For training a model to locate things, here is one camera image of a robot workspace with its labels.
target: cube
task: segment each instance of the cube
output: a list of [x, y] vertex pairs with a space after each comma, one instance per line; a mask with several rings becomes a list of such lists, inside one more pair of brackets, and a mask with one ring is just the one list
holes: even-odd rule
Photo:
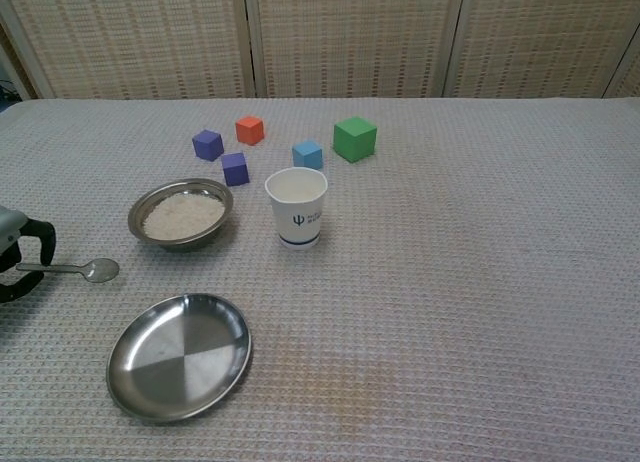
[[222, 136], [217, 132], [203, 130], [193, 137], [193, 148], [196, 155], [205, 160], [216, 160], [224, 152]]
[[264, 124], [258, 117], [248, 116], [236, 122], [238, 142], [256, 145], [264, 139]]
[[229, 187], [249, 183], [247, 161], [242, 152], [222, 156], [222, 170], [224, 180]]
[[372, 155], [376, 147], [377, 127], [360, 117], [351, 117], [335, 125], [333, 150], [353, 163]]
[[293, 146], [293, 165], [320, 170], [322, 168], [322, 147], [315, 140], [305, 140]]

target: bowl of rice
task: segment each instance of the bowl of rice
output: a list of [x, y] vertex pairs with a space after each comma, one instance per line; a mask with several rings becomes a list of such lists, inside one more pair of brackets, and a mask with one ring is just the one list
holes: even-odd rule
[[229, 217], [233, 195], [208, 179], [184, 179], [157, 187], [129, 210], [129, 230], [143, 242], [188, 251], [209, 243]]

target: orange cube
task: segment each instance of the orange cube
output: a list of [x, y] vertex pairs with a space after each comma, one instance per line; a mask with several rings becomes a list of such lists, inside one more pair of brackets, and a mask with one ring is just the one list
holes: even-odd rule
[[258, 117], [248, 116], [236, 122], [238, 142], [256, 145], [264, 139], [264, 124]]

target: white paper cup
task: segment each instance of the white paper cup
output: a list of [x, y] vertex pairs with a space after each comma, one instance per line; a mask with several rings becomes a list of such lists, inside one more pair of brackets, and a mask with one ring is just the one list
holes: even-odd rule
[[322, 172], [306, 167], [290, 167], [266, 180], [264, 188], [271, 197], [276, 229], [285, 247], [301, 250], [316, 245], [327, 186]]

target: metal spoon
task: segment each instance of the metal spoon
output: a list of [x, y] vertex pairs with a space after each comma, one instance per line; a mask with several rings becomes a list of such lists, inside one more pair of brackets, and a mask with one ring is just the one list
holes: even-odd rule
[[120, 266], [115, 260], [94, 259], [82, 267], [78, 265], [40, 265], [40, 264], [16, 264], [16, 270], [25, 272], [66, 272], [78, 273], [94, 284], [101, 284], [113, 279], [120, 272]]

